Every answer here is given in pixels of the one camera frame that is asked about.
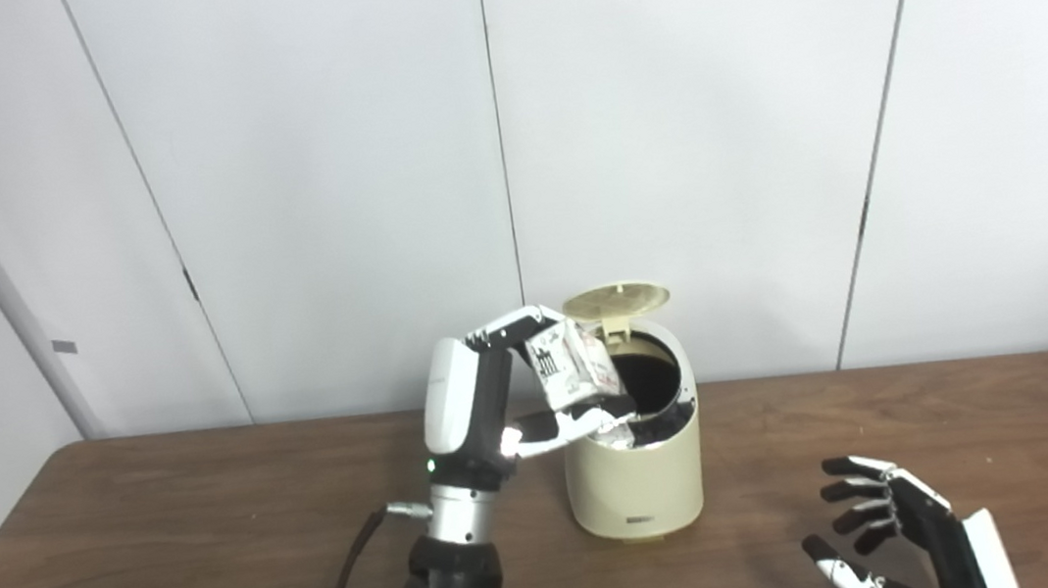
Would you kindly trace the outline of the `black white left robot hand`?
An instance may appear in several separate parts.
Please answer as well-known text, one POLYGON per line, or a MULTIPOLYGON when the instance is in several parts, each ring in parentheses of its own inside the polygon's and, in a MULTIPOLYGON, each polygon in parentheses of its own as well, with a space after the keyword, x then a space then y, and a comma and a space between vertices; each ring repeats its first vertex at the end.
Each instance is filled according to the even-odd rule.
POLYGON ((432 354, 424 405, 430 481, 496 491, 520 459, 538 458, 638 415, 606 349, 575 319, 521 307, 432 354), (509 419, 514 363, 533 371, 542 409, 509 419))

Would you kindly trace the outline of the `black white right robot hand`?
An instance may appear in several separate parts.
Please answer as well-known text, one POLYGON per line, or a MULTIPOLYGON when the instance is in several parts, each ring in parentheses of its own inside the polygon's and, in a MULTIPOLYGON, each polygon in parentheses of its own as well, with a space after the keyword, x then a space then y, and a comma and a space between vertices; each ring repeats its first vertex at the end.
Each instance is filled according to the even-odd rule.
MULTIPOLYGON (((823 502, 853 502, 831 527, 856 535, 857 554, 899 537, 927 556, 935 588, 1022 588, 986 508, 960 517, 944 495, 892 461, 849 455, 823 459, 822 469, 833 478, 818 491, 823 502)), ((833 588, 915 588, 842 556, 821 535, 805 536, 801 547, 833 588)))

